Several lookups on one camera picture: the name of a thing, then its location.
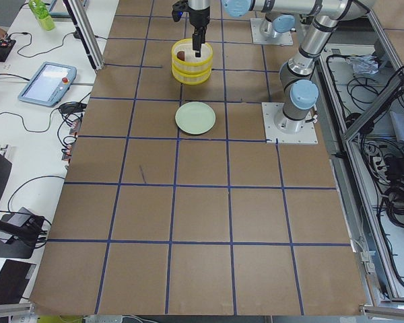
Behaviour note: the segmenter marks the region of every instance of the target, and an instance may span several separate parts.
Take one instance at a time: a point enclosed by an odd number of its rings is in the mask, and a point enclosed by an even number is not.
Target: white mounting plate
[[[278,45],[278,46],[292,46],[294,41],[290,32],[283,33],[277,38],[267,38],[261,34],[260,27],[265,18],[251,18],[251,34],[253,37],[253,44],[260,45]]]
[[[298,145],[316,145],[318,143],[314,123],[305,123],[299,133],[290,135],[283,133],[274,124],[274,116],[277,111],[283,108],[284,103],[263,102],[263,123],[265,124],[265,136],[267,143],[289,143]],[[311,119],[311,113],[308,113],[306,119]]]

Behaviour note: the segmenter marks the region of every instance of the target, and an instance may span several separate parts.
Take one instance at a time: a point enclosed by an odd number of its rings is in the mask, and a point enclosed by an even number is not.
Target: black monitor
[[[0,154],[0,200],[9,180],[11,167],[11,162]],[[21,208],[19,212],[4,214],[0,220],[0,257],[30,258],[42,232],[43,220],[44,217],[34,215],[25,208]]]

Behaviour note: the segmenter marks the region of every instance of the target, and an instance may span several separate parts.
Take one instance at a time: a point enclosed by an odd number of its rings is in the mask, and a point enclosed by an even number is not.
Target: power strip
[[[85,323],[121,323],[123,317],[121,315],[89,315],[85,316]]]

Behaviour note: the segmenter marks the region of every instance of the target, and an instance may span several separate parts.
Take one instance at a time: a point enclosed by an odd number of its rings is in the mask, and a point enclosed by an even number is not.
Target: blue joint cap
[[[223,8],[232,17],[245,15],[251,7],[251,0],[222,0]]]
[[[272,24],[276,32],[289,32],[295,26],[295,17],[292,15],[281,15]]]
[[[292,85],[290,100],[298,109],[310,110],[316,104],[317,98],[318,88],[313,82],[300,79]]]

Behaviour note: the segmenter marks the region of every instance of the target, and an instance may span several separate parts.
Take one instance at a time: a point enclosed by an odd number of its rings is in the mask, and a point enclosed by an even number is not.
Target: white plate
[[[176,111],[175,122],[185,133],[200,135],[215,124],[215,112],[208,104],[189,102]]]

